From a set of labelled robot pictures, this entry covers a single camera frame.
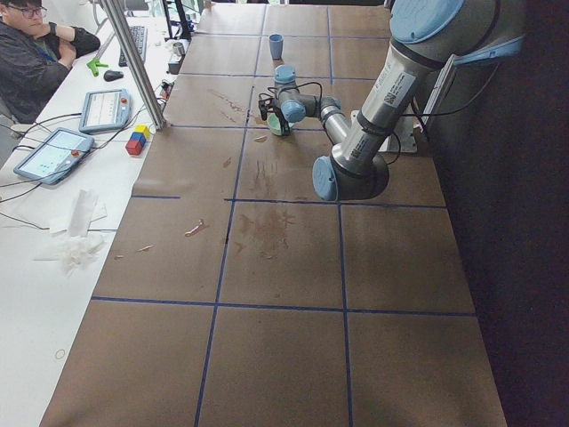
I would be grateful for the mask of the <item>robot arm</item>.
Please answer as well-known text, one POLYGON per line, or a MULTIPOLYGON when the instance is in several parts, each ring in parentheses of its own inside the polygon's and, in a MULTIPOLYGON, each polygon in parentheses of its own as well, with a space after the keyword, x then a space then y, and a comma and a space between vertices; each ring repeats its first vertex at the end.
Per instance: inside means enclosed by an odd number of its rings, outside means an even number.
POLYGON ((329 156, 313 164, 313 187, 321 199, 377 197, 389 182, 381 145, 426 76, 453 56, 467 64, 516 55, 525 10, 523 1, 397 1, 391 8, 385 64, 355 117, 346 117, 333 97, 301 93, 295 70, 287 65, 276 68, 270 93, 260 96, 260 113, 274 113, 283 135, 306 117, 320 120, 333 145, 329 156))

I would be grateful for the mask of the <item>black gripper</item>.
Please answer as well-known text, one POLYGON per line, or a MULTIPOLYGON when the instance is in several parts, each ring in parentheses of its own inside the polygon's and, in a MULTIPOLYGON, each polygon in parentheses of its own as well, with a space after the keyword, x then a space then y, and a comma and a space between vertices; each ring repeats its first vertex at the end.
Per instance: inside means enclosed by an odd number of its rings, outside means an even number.
POLYGON ((258 109, 260 117, 267 119, 269 114, 277 115, 280 110, 277 99, 267 93, 260 93, 258 96, 258 109))

